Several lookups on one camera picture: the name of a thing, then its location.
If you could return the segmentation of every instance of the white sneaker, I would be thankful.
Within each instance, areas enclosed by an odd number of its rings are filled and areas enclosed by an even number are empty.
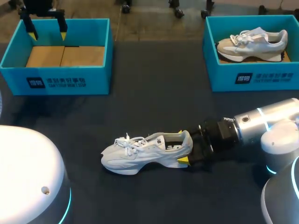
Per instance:
[[[244,30],[240,35],[231,35],[216,44],[222,56],[234,62],[241,62],[247,57],[258,57],[265,61],[280,62],[288,43],[288,33],[269,33],[258,27],[251,31]]]
[[[156,133],[147,138],[115,139],[102,154],[103,166],[117,174],[134,175],[146,164],[158,162],[170,168],[185,168],[177,159],[187,156],[193,141],[187,131],[182,133]]]

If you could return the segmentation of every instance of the shoe tongue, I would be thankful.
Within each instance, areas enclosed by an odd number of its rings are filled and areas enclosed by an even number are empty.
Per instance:
[[[156,137],[155,139],[152,139],[148,142],[148,145],[157,145],[160,149],[165,150],[165,139],[163,135],[160,135],[159,137]]]
[[[252,36],[251,37],[254,41],[261,41],[261,40],[266,40],[268,42],[269,40],[269,37],[266,33],[263,33],[263,34],[257,34],[255,36]]]
[[[253,30],[246,32],[245,34],[250,35],[250,36],[255,36],[258,34],[265,34],[265,33],[266,33],[266,31],[264,31],[262,28],[258,27],[258,28],[255,28]]]

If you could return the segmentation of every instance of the shoelace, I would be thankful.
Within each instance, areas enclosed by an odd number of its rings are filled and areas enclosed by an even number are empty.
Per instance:
[[[239,35],[231,35],[230,39],[234,43],[234,45],[240,45],[240,44],[247,44],[248,42],[253,42],[254,40],[251,38],[250,35],[247,35],[245,33],[249,32],[249,30],[242,31]]]
[[[120,147],[125,148],[125,153],[128,156],[131,156],[132,154],[137,154],[137,151],[143,151],[142,146],[148,143],[145,138],[143,137],[136,137],[130,139],[130,136],[127,136],[126,138],[121,137],[118,139],[115,139],[114,144],[119,145]]]

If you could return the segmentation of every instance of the blue box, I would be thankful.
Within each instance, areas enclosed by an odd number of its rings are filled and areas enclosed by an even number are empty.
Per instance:
[[[257,27],[288,32],[291,62],[220,63],[215,43]],[[293,15],[207,17],[203,52],[213,91],[299,90],[299,23]]]
[[[68,19],[63,41],[57,20],[32,20],[38,33],[34,41],[20,21],[0,64],[14,95],[98,95],[110,87],[113,37],[109,19]],[[102,66],[26,68],[33,46],[105,46]],[[53,85],[49,80],[70,80]]]

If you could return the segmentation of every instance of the black table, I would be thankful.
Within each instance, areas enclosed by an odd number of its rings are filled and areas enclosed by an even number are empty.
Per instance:
[[[177,132],[207,117],[298,98],[299,91],[212,93],[201,42],[118,42],[113,63],[109,96],[13,97],[0,79],[1,124],[37,130],[58,147],[74,223],[263,224],[268,176],[257,145],[220,154],[210,170],[149,164],[135,176],[106,171],[100,153],[126,132]]]

